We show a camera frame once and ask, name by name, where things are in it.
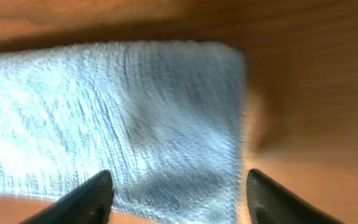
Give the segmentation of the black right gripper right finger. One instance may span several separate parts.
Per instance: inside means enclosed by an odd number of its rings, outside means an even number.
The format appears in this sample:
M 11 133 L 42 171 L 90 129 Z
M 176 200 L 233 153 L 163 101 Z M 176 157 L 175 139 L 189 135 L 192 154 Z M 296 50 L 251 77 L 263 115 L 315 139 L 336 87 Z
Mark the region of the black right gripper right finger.
M 258 169 L 248 172 L 246 194 L 252 224 L 341 224 Z

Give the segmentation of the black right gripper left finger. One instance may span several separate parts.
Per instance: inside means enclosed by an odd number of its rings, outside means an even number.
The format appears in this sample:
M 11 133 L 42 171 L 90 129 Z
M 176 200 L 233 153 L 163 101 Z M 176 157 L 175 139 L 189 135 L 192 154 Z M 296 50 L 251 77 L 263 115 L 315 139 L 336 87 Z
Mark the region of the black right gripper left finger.
M 107 224 L 114 198 L 112 177 L 102 170 L 24 224 Z

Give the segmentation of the blue microfiber cloth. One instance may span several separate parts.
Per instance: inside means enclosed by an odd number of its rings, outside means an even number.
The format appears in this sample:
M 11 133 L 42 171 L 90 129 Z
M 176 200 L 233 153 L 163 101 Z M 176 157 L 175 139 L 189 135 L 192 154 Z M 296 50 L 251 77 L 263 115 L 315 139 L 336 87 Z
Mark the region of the blue microfiber cloth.
M 0 54 L 0 194 L 57 199 L 108 170 L 115 209 L 235 223 L 244 78 L 212 42 Z

